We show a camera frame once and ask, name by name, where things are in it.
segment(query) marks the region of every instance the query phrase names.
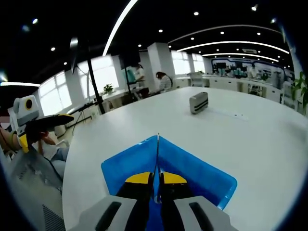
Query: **office chair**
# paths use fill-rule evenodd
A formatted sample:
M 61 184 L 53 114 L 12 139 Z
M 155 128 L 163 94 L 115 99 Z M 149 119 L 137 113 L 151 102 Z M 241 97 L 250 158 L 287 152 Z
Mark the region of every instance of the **office chair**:
M 202 73 L 189 73 L 189 77 L 191 78 L 191 87 L 205 87 L 202 79 Z

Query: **black ceiling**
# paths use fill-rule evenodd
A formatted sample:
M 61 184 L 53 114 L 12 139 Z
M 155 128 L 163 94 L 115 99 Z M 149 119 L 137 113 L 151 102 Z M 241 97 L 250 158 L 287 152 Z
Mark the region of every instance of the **black ceiling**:
M 42 83 L 52 75 L 70 68 L 69 44 L 73 36 L 88 39 L 91 56 L 103 53 L 106 42 L 128 0 L 108 0 L 81 5 L 42 5 L 18 7 L 4 6 L 1 15 L 2 36 L 0 42 L 0 69 L 9 81 Z M 170 42 L 195 31 L 226 25 L 254 25 L 278 30 L 278 24 L 271 24 L 275 16 L 269 13 L 267 5 L 259 3 L 256 12 L 251 10 L 251 1 L 205 1 L 205 0 L 139 0 L 126 16 L 108 53 L 119 54 L 124 46 L 142 49 L 153 42 Z M 38 23 L 31 24 L 34 18 Z M 22 26 L 29 26 L 24 32 Z M 277 46 L 288 51 L 280 33 L 255 27 L 228 27 L 201 32 L 171 43 L 172 49 L 215 41 L 244 40 Z M 291 56 L 281 51 L 258 45 L 221 44 L 200 47 L 187 52 L 202 54 L 238 52 L 243 48 L 261 50 L 260 55 L 277 59 L 279 64 L 292 66 Z

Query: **jeans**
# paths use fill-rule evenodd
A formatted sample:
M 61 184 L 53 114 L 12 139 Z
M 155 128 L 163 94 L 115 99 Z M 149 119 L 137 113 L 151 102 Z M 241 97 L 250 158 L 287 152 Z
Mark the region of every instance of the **jeans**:
M 60 177 L 63 179 L 64 177 L 64 170 L 65 170 L 65 164 L 67 159 L 69 148 L 58 148 L 57 153 L 52 157 L 51 162 L 60 175 Z

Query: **curved led light strip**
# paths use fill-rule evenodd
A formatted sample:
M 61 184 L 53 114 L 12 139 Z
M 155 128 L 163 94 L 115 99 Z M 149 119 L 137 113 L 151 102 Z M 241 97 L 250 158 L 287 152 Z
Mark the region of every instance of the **curved led light strip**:
M 117 19 L 117 22 L 115 23 L 114 28 L 111 31 L 111 34 L 109 36 L 109 39 L 107 41 L 107 44 L 105 46 L 104 52 L 103 52 L 103 56 L 106 56 L 107 51 L 110 47 L 111 41 L 114 39 L 114 36 L 116 35 L 116 31 L 119 29 L 122 21 L 124 20 L 124 18 L 126 17 L 126 15 L 129 13 L 129 11 L 131 10 L 131 8 L 133 8 L 133 6 L 136 4 L 138 0 L 130 0 L 130 2 L 127 4 L 127 6 L 125 7 L 124 11 L 121 13 L 120 17 Z
M 2 82 L 0 86 L 28 86 L 28 87 L 39 87 L 40 84 L 36 83 L 19 83 L 19 82 Z
M 247 44 L 261 45 L 261 46 L 271 47 L 271 48 L 274 48 L 274 49 L 277 49 L 277 50 L 279 50 L 279 51 L 282 51 L 282 52 L 284 52 L 284 53 L 289 54 L 288 51 L 285 51 L 284 49 L 281 49 L 281 48 L 279 48 L 279 47 L 275 47 L 275 46 L 272 46 L 272 45 L 269 45 L 269 44 L 265 44 L 265 43 L 260 43 L 260 42 L 249 42 L 249 41 L 209 42 L 209 43 L 204 43 L 204 44 L 199 44 L 199 45 L 195 45 L 195 46 L 191 46 L 191 47 L 186 47 L 186 48 L 183 48 L 183 49 L 179 49 L 179 50 L 177 50 L 177 52 L 185 51 L 185 50 L 192 49 L 192 48 L 196 48 L 196 47 L 203 47 L 203 46 L 208 46 L 208 45 L 224 44 L 224 43 L 247 43 Z
M 245 56 L 254 56 L 254 57 L 258 57 L 258 58 L 263 58 L 263 59 L 269 59 L 275 62 L 279 62 L 279 60 L 277 59 L 272 59 L 269 57 L 265 57 L 262 55 L 256 55 L 256 54 L 246 54 L 246 53 L 215 53 L 215 54 L 203 54 L 202 56 L 213 56 L 213 55 L 245 55 Z
M 273 30 L 273 29 L 270 29 L 270 28 L 267 28 L 267 27 L 264 27 L 264 26 L 237 24 L 237 25 L 216 26 L 216 27 L 211 27 L 211 28 L 207 28 L 207 29 L 203 29 L 203 30 L 198 30 L 198 31 L 192 32 L 192 33 L 190 33 L 190 34 L 187 34 L 187 35 L 181 36 L 181 37 L 179 37 L 179 38 L 176 38 L 176 39 L 174 39 L 174 40 L 172 40 L 172 41 L 170 41 L 170 42 L 168 42 L 168 43 L 172 43 L 172 42 L 174 42 L 174 41 L 176 41 L 176 40 L 179 40 L 179 39 L 182 39 L 182 38 L 185 38 L 185 37 L 194 35 L 194 34 L 198 34 L 198 33 L 201 33 L 201 32 L 209 31 L 209 30 L 216 30 L 216 29 L 221 29 L 221 28 L 226 28 L 226 27 L 239 27 L 239 26 L 255 27 L 255 28 L 270 30 L 270 31 L 273 31 L 273 32 L 276 32 L 276 33 L 279 33 L 279 34 L 283 34 L 282 32 L 280 32 L 280 31 L 278 31 L 278 30 Z

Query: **person's arm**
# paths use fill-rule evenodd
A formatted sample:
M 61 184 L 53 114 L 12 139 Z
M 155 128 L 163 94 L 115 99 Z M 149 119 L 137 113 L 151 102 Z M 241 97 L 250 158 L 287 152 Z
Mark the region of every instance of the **person's arm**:
M 47 144 L 56 145 L 56 143 L 49 136 L 43 137 L 42 140 L 44 140 Z
M 21 146 L 19 145 L 17 135 L 11 134 L 3 128 L 0 128 L 0 144 L 3 150 L 20 150 Z

